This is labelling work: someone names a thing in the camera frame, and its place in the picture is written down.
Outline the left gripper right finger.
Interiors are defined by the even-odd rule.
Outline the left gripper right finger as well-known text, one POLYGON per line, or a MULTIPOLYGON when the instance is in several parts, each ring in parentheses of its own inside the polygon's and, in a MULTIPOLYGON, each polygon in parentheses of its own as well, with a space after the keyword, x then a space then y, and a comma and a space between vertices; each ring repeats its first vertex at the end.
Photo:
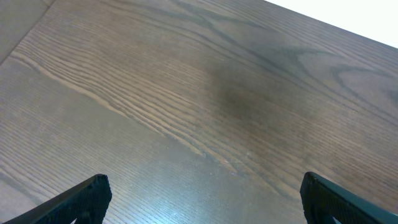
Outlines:
POLYGON ((300 196, 308 224, 397 224, 396 214, 368 202, 314 172, 305 173, 300 196))

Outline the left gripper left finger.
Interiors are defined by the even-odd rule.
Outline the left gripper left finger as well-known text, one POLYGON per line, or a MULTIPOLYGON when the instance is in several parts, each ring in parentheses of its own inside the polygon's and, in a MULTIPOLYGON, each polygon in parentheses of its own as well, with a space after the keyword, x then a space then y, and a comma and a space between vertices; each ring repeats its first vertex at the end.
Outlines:
POLYGON ((96 174, 4 224, 102 224, 111 199, 108 176, 96 174))

